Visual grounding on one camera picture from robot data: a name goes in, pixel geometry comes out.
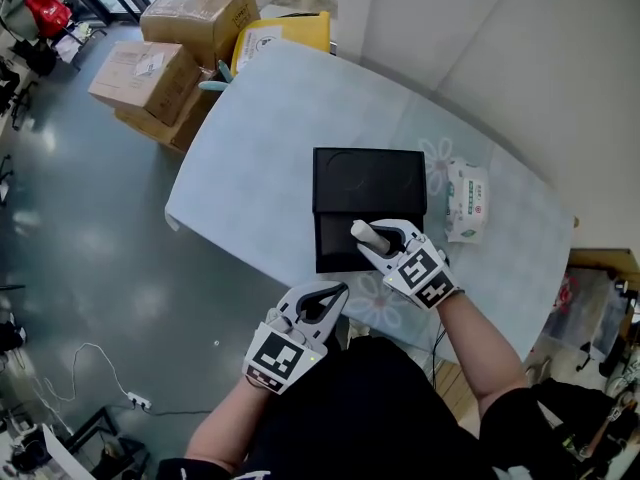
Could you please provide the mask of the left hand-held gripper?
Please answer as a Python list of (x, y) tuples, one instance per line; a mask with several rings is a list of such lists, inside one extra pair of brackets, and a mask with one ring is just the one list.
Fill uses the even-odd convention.
[(325, 342), (349, 298), (339, 281), (291, 288), (254, 332), (242, 372), (251, 382), (283, 394), (326, 355)]

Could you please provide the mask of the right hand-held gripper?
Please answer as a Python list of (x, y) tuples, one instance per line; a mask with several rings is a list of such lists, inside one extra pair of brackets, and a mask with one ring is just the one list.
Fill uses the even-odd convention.
[(366, 242), (358, 242), (357, 249), (382, 273), (388, 288), (425, 311), (435, 309), (459, 289), (443, 256), (413, 222), (380, 219), (370, 226), (390, 250), (383, 253)]

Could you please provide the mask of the small white cylinder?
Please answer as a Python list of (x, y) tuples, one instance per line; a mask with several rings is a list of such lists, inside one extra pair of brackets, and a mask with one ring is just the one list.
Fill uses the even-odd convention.
[(354, 220), (350, 233), (360, 243), (377, 250), (379, 254), (386, 254), (390, 250), (390, 242), (363, 220)]

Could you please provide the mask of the black box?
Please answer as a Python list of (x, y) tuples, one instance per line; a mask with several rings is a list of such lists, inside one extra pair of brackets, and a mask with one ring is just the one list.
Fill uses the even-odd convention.
[(424, 154), (371, 148), (313, 150), (312, 213), (319, 274), (370, 271), (350, 229), (355, 220), (407, 220), (424, 229)]

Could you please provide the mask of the person's left forearm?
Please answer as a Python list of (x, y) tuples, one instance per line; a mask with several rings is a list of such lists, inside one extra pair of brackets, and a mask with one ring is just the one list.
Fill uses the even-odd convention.
[(191, 437), (185, 457), (234, 473), (244, 461), (271, 392), (242, 377)]

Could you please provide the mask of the person's right forearm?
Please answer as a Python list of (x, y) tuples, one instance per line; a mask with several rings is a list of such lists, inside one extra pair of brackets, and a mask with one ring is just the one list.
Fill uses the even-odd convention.
[(448, 296), (437, 312), (481, 418), (501, 396), (528, 386), (514, 348), (464, 292)]

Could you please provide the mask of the open brown cardboard box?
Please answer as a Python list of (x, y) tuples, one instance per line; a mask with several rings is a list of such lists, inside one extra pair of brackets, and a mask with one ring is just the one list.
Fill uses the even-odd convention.
[(606, 271), (612, 278), (628, 284), (628, 289), (640, 292), (640, 263), (630, 249), (572, 248), (570, 267)]

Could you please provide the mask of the cardboard box with white label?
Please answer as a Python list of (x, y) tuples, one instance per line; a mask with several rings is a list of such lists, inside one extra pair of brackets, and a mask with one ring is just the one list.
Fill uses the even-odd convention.
[(201, 74), (180, 44), (118, 41), (88, 93), (111, 108), (171, 126)]

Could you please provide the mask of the large taped cardboard box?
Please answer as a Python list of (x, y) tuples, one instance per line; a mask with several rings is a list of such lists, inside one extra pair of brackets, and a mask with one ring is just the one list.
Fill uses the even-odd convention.
[(242, 30), (260, 18), (256, 0), (155, 0), (140, 17), (148, 42), (183, 45), (202, 67), (231, 61)]

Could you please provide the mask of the white wet wipes pack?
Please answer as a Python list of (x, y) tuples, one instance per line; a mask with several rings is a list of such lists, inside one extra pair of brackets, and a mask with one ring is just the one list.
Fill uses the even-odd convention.
[(480, 244), (488, 222), (488, 172), (455, 157), (447, 165), (447, 176), (447, 240), (450, 243)]

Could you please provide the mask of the person's black clothing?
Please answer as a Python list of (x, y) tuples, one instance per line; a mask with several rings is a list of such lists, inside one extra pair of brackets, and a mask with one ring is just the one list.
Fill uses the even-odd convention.
[(161, 461), (156, 480), (575, 480), (571, 459), (527, 388), (501, 396), (478, 437), (424, 372), (385, 338), (364, 337), (270, 395), (234, 473)]

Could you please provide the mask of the light blue floral tablecloth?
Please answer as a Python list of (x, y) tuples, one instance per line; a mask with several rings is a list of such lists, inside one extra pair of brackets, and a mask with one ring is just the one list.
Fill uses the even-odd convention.
[[(421, 95), (339, 57), (280, 40), (223, 91), (185, 156), (165, 215), (286, 286), (314, 279), (312, 153), (317, 147), (424, 156), (424, 229), (466, 294), (521, 357), (560, 288), (573, 214), (507, 150)], [(479, 244), (444, 233), (447, 164), (488, 174)]]

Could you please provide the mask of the plastic bag with red print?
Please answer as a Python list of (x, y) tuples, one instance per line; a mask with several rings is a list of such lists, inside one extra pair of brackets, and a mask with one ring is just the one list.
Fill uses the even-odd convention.
[(542, 334), (564, 346), (609, 354), (628, 299), (606, 271), (568, 268)]

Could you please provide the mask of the yellow bag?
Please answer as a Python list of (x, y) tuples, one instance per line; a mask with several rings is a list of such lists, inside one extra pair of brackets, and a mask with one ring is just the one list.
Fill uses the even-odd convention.
[(280, 40), (329, 52), (330, 14), (327, 11), (295, 13), (250, 23), (237, 37), (231, 60), (231, 74), (236, 76), (258, 53)]

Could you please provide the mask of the black metal cart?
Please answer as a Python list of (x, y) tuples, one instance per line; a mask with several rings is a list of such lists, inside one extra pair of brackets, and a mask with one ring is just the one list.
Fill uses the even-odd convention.
[(47, 54), (78, 70), (79, 57), (90, 40), (105, 36), (105, 23), (82, 0), (60, 0), (72, 11), (66, 31), (52, 39), (39, 34), (25, 0), (0, 0), (0, 53), (27, 66), (28, 58)]

